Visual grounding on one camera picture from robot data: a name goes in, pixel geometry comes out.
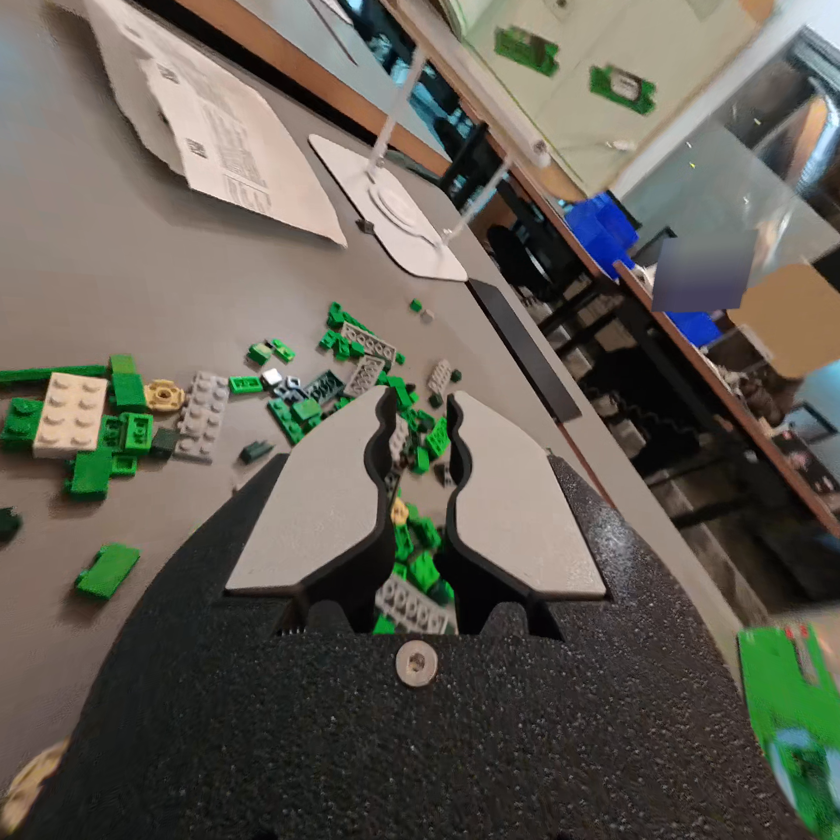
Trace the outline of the black office chair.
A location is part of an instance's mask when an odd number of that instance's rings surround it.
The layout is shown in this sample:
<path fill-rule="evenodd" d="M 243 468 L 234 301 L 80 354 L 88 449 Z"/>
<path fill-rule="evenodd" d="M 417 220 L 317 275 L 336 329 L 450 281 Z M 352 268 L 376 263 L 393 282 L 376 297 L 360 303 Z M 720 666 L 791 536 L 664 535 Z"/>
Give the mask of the black office chair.
<path fill-rule="evenodd" d="M 490 252 L 508 284 L 527 289 L 541 302 L 555 298 L 552 283 L 531 258 L 526 246 L 507 227 L 493 224 L 486 231 Z"/>

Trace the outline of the pile of green toy bricks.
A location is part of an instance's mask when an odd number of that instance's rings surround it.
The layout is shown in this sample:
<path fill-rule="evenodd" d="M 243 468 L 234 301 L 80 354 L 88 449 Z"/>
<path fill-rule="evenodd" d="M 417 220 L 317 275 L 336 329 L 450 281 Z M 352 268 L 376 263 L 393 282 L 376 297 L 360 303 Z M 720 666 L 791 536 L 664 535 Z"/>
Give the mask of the pile of green toy bricks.
<path fill-rule="evenodd" d="M 293 377 L 283 378 L 276 371 L 261 375 L 226 378 L 230 395 L 262 393 L 274 387 L 274 397 L 266 407 L 287 437 L 289 445 L 299 444 L 325 417 L 330 417 L 376 385 L 391 387 L 396 396 L 395 432 L 391 439 L 392 469 L 385 478 L 390 492 L 390 515 L 395 535 L 395 562 L 389 579 L 374 597 L 373 634 L 418 633 L 450 634 L 455 624 L 445 610 L 454 595 L 449 584 L 438 576 L 434 554 L 440 534 L 432 521 L 415 517 L 413 506 L 403 505 L 398 489 L 405 432 L 418 471 L 428 460 L 441 455 L 448 446 L 446 418 L 434 418 L 416 409 L 418 394 L 411 384 L 391 375 L 393 363 L 404 357 L 384 344 L 348 312 L 334 302 L 329 310 L 329 330 L 320 346 L 334 350 L 338 361 L 355 360 L 351 378 L 343 381 L 332 371 L 306 386 Z M 135 370 L 133 357 L 113 355 L 109 365 L 52 367 L 2 371 L 2 385 L 45 384 L 53 372 L 86 375 L 108 380 L 108 394 L 99 428 L 98 447 L 66 460 L 68 477 L 65 492 L 78 501 L 102 501 L 108 496 L 114 477 L 133 476 L 139 459 L 169 459 L 178 438 L 176 425 L 180 412 L 152 413 L 144 399 L 144 383 Z M 9 403 L 2 425 L 2 450 L 29 452 L 39 425 L 44 401 L 15 397 Z M 163 582 L 153 584 L 138 609 L 147 613 L 180 610 L 193 613 L 199 604 L 214 604 L 225 597 L 225 590 L 212 592 L 211 572 L 232 571 L 245 546 L 268 495 L 274 487 L 288 454 L 278 455 L 244 485 L 243 500 L 231 501 L 211 521 L 188 540 L 163 569 Z"/>

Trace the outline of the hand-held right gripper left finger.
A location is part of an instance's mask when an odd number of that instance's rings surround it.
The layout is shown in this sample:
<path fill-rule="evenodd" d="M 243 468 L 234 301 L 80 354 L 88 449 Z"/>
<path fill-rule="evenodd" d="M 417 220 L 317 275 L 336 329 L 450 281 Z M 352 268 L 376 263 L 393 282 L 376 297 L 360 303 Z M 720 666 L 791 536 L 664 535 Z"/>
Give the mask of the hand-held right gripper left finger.
<path fill-rule="evenodd" d="M 385 478 L 396 393 L 376 385 L 296 444 L 225 584 L 230 596 L 277 596 L 307 615 L 340 606 L 356 633 L 375 624 L 396 541 Z"/>

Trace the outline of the printed paper sheet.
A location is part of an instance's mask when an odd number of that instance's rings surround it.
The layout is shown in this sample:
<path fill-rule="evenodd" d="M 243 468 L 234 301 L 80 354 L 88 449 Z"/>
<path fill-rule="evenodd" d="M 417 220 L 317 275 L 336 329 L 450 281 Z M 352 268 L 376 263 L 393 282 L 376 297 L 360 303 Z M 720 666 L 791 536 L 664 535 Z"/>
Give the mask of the printed paper sheet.
<path fill-rule="evenodd" d="M 126 2 L 82 5 L 148 151 L 195 192 L 347 246 L 308 158 L 255 89 Z"/>

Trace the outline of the wooden edged office desk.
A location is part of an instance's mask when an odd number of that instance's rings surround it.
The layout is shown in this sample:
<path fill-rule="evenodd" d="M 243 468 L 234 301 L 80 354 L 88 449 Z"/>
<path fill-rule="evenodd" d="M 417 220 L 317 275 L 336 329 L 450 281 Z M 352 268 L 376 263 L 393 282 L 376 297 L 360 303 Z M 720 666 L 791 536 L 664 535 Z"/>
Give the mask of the wooden edged office desk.
<path fill-rule="evenodd" d="M 826 532 L 838 538 L 837 512 L 832 509 L 828 495 L 821 496 L 808 486 L 771 437 L 764 433 L 759 420 L 730 393 L 706 358 L 667 315 L 653 311 L 653 299 L 630 269 L 617 262 L 618 281 L 601 271 L 569 230 L 550 196 L 541 192 L 541 181 L 532 178 L 534 172 L 528 162 L 524 166 L 512 162 L 509 174 L 498 185 L 498 192 L 520 225 L 548 256 L 548 273 L 553 281 L 559 281 L 557 265 L 568 255 L 573 255 L 567 262 L 569 269 L 580 268 L 590 279 L 587 288 L 560 304 L 560 314 L 553 313 L 545 318 L 547 325 L 539 323 L 540 330 L 550 334 L 598 295 L 615 292 L 620 298 L 610 313 L 566 341 L 558 351 L 559 357 L 563 358 L 574 348 L 593 340 L 610 322 L 620 321 L 679 399 L 710 431 L 725 460 L 739 465 L 746 461 L 748 452 L 755 453 L 772 466 L 778 476 L 776 482 L 786 486 L 783 496 L 792 494 Z"/>

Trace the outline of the green toy set box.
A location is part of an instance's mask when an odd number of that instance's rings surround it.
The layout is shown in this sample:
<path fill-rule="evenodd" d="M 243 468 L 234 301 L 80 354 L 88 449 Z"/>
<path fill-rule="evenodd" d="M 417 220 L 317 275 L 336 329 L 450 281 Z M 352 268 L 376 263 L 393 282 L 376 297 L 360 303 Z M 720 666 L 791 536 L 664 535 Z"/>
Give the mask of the green toy set box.
<path fill-rule="evenodd" d="M 785 798 L 817 838 L 839 838 L 838 676 L 812 625 L 738 633 L 752 730 Z"/>

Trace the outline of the blue storage bin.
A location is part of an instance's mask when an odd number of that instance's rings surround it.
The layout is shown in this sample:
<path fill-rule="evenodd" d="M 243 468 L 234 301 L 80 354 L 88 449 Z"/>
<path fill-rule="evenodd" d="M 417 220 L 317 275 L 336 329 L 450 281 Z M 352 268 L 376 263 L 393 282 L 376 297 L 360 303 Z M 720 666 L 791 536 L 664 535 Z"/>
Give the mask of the blue storage bin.
<path fill-rule="evenodd" d="M 719 341 L 722 332 L 712 316 L 703 311 L 667 311 L 668 317 L 679 333 L 696 349 L 706 348 Z"/>
<path fill-rule="evenodd" d="M 615 263 L 631 269 L 630 252 L 638 242 L 641 224 L 610 191 L 600 192 L 569 209 L 564 222 L 598 267 L 618 281 Z"/>

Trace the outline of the toy instruction booklet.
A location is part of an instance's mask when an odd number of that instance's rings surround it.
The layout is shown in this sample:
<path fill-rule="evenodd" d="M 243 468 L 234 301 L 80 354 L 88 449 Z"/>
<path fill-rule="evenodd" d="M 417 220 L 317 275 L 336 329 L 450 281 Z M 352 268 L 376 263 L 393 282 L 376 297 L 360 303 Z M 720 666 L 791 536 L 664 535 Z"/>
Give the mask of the toy instruction booklet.
<path fill-rule="evenodd" d="M 448 2 L 485 64 L 587 194 L 610 186 L 758 35 L 775 2 Z"/>

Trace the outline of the white toy brick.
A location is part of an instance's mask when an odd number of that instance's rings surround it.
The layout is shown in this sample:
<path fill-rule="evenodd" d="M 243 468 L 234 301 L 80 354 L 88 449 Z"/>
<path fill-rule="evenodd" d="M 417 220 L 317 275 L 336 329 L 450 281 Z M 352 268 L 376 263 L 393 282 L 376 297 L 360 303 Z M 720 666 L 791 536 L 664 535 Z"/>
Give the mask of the white toy brick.
<path fill-rule="evenodd" d="M 95 450 L 108 388 L 106 379 L 53 372 L 31 447 L 33 457 L 70 459 Z"/>

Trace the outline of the light grey toy plate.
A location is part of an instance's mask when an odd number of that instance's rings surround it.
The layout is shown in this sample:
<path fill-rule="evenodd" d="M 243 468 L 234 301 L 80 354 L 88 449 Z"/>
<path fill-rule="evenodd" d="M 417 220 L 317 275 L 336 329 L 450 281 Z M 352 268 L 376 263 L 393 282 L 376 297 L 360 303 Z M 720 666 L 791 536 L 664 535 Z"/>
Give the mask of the light grey toy plate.
<path fill-rule="evenodd" d="M 176 425 L 174 458 L 212 463 L 229 395 L 228 379 L 206 371 L 194 374 Z"/>

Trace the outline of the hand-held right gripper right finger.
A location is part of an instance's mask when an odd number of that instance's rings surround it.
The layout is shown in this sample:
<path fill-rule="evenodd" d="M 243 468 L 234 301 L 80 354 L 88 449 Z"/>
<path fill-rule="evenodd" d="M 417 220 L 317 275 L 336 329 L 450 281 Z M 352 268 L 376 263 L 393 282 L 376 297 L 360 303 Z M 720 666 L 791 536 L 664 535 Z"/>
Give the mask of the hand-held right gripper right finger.
<path fill-rule="evenodd" d="M 549 608 L 602 602 L 606 583 L 546 448 L 465 391 L 447 399 L 449 473 L 441 571 L 458 630 L 480 634 L 519 606 L 532 634 L 559 634 Z"/>

